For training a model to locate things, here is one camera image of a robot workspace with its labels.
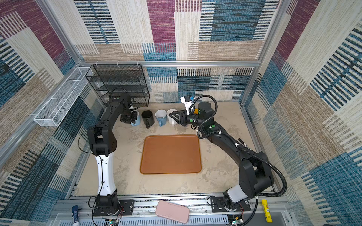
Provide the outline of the black mug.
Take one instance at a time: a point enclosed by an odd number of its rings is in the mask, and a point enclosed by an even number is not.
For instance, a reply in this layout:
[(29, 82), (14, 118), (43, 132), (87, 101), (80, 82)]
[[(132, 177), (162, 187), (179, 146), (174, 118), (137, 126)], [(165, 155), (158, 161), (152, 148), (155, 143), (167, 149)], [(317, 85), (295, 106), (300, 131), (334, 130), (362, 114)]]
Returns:
[(147, 129), (154, 125), (155, 119), (151, 110), (143, 111), (141, 117)]

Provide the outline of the light blue mug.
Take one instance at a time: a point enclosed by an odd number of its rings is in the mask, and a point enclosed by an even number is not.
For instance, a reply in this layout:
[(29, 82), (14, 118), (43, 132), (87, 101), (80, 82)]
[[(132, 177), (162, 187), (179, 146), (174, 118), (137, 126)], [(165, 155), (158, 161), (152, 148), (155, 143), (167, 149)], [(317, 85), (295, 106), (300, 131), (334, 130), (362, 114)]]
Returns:
[(140, 124), (141, 118), (138, 110), (131, 111), (131, 125), (138, 126)]

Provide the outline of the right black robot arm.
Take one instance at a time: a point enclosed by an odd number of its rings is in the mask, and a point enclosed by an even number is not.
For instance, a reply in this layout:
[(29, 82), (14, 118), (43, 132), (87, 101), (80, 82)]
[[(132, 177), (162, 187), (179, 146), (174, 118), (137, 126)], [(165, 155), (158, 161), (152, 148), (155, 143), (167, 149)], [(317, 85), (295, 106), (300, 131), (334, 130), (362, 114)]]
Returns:
[(185, 109), (170, 113), (170, 117), (182, 126), (191, 125), (199, 139), (207, 139), (221, 148), (239, 168), (237, 185), (223, 193), (227, 211), (235, 211), (241, 201), (258, 196), (280, 197), (288, 184), (282, 172), (268, 160), (266, 154), (251, 150), (241, 139), (234, 139), (226, 129), (214, 120), (218, 110), (216, 99), (210, 95), (197, 98), (181, 97)]

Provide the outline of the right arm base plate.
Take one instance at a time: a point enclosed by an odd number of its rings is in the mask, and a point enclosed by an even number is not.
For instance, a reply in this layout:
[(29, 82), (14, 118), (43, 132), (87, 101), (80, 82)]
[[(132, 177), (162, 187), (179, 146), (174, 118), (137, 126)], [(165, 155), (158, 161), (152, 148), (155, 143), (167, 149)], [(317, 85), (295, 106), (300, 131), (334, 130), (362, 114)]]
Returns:
[(206, 199), (208, 205), (211, 206), (212, 212), (243, 212), (251, 211), (248, 202), (241, 200), (238, 204), (227, 207), (223, 197), (209, 196)]

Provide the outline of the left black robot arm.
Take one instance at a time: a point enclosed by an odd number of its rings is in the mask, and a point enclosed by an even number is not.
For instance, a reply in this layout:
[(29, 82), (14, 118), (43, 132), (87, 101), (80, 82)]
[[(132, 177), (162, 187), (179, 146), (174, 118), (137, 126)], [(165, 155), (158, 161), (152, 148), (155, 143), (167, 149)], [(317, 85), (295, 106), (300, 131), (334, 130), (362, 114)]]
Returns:
[(125, 88), (113, 88), (104, 115), (86, 131), (90, 148), (88, 153), (95, 156), (98, 168), (98, 191), (92, 207), (96, 216), (114, 216), (121, 212), (113, 172), (114, 152), (117, 148), (113, 127), (117, 119), (125, 124), (136, 123), (137, 114), (131, 109), (133, 103), (133, 97)]

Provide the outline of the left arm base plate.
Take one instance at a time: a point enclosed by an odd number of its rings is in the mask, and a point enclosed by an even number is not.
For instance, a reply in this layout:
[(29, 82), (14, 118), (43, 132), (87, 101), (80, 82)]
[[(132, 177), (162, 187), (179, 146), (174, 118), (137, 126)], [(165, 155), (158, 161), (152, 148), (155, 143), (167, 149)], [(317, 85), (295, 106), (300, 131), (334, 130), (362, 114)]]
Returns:
[(94, 217), (120, 217), (131, 216), (133, 214), (134, 200), (118, 200), (118, 208), (101, 207), (96, 205), (93, 209)]

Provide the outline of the blue patterned mug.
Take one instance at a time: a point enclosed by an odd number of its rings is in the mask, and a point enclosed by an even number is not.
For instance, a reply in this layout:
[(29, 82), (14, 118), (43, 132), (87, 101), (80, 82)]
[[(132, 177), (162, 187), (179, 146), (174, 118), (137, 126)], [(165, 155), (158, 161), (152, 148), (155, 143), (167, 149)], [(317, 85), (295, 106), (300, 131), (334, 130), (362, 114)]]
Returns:
[(166, 110), (163, 110), (163, 109), (157, 110), (155, 113), (155, 116), (158, 121), (159, 127), (166, 125), (166, 123), (168, 121)]

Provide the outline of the white faceted mug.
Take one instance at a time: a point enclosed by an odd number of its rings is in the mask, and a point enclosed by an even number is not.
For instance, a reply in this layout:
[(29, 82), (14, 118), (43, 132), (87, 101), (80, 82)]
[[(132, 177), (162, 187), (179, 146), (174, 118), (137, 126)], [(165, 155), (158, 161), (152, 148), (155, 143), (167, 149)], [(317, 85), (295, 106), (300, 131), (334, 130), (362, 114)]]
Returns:
[(168, 122), (172, 125), (175, 126), (177, 124), (177, 122), (170, 116), (171, 113), (176, 112), (177, 109), (169, 109), (167, 111), (167, 116), (168, 116)]

